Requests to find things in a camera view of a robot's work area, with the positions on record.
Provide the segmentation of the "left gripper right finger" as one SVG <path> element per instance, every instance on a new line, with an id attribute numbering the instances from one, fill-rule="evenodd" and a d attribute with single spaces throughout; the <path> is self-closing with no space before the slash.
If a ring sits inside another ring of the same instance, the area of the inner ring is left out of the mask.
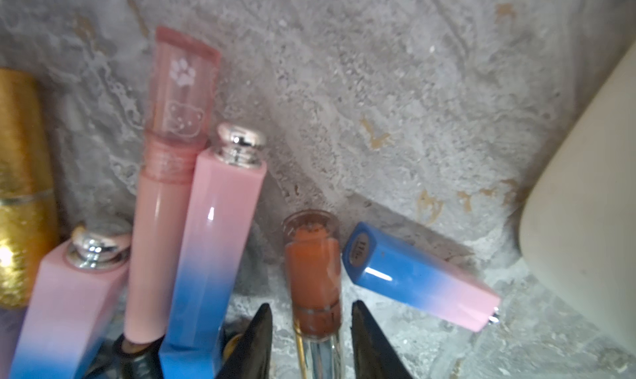
<path id="1" fill-rule="evenodd" d="M 351 336 L 357 379 L 412 379 L 366 304 L 352 304 Z"/>

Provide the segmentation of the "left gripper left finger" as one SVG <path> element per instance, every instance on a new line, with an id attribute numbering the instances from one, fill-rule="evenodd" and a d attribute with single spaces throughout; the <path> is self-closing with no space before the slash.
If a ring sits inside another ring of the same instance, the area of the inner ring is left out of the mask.
<path id="1" fill-rule="evenodd" d="M 216 379 L 267 379 L 273 342 L 273 314 L 262 304 Z"/>

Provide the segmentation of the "orange lip gloss tube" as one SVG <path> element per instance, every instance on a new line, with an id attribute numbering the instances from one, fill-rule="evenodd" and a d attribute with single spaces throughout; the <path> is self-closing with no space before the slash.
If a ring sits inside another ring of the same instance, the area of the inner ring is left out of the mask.
<path id="1" fill-rule="evenodd" d="M 338 219 L 307 209 L 283 222 L 285 266 L 302 378 L 343 377 Z"/>

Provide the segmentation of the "white storage box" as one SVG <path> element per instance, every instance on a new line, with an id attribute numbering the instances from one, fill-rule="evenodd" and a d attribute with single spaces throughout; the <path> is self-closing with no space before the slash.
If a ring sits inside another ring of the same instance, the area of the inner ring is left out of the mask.
<path id="1" fill-rule="evenodd" d="M 543 171 L 525 203 L 518 236 L 531 273 L 634 352 L 634 49 Z"/>

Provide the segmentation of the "gold lipstick tube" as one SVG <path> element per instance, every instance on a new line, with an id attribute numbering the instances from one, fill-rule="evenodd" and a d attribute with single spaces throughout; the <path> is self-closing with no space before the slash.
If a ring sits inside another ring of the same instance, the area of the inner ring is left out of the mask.
<path id="1" fill-rule="evenodd" d="M 1 307 L 29 304 L 59 228 L 38 82 L 1 69 Z"/>

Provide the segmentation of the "pink blue lipstick sideways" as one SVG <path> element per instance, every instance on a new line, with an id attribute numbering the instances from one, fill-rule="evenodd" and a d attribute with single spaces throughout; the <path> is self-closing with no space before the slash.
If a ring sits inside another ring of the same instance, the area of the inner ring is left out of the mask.
<path id="1" fill-rule="evenodd" d="M 439 319 L 473 332 L 500 322 L 501 298 L 489 286 L 368 223 L 355 226 L 342 260 L 357 286 Z"/>

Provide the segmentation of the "pink blue lipstick tall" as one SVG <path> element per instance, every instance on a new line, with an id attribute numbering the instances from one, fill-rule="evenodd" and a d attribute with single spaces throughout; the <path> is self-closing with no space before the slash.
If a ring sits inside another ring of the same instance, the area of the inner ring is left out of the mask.
<path id="1" fill-rule="evenodd" d="M 222 366 L 223 325 L 261 193 L 266 138 L 224 122 L 198 155 L 167 334 L 165 378 L 213 378 Z"/>

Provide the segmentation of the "pink bear lip gloss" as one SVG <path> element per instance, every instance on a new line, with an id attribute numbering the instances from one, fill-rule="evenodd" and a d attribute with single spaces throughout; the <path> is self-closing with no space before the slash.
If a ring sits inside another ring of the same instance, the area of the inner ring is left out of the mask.
<path id="1" fill-rule="evenodd" d="M 151 344 L 167 332 L 195 162 L 208 145 L 221 55 L 159 26 L 145 116 L 132 231 L 124 337 Z"/>

